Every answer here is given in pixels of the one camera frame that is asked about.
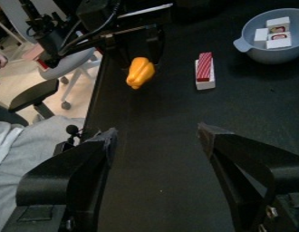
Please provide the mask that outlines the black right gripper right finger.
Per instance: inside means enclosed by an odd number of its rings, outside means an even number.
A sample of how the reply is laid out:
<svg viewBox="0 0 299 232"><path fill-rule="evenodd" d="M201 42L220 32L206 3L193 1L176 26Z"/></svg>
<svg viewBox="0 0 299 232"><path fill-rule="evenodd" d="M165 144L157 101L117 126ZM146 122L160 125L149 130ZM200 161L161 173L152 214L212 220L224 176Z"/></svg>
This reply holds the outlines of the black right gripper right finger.
<svg viewBox="0 0 299 232"><path fill-rule="evenodd" d="M202 151L236 232L299 232L299 155L205 123Z"/></svg>

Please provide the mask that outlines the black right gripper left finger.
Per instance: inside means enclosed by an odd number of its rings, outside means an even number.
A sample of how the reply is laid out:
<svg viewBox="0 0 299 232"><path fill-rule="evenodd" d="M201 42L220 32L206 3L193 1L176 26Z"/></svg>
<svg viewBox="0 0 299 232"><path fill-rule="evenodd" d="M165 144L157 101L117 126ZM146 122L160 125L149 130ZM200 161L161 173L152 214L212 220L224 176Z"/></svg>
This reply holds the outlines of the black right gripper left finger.
<svg viewBox="0 0 299 232"><path fill-rule="evenodd" d="M23 175L17 190L18 232L97 232L115 143L117 130L110 128Z"/></svg>

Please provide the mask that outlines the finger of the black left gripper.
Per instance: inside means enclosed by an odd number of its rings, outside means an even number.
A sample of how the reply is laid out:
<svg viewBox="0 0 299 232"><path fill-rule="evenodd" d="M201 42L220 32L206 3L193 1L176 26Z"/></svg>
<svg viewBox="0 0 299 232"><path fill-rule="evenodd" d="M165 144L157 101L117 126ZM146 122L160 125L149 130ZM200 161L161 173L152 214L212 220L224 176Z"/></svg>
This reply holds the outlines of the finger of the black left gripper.
<svg viewBox="0 0 299 232"><path fill-rule="evenodd" d="M110 59L122 69L126 69L129 67L129 54L123 40L115 35L109 35L105 38L105 48Z"/></svg>
<svg viewBox="0 0 299 232"><path fill-rule="evenodd" d="M162 56L164 32L160 28L146 30L146 44L149 48L150 61L157 64Z"/></svg>

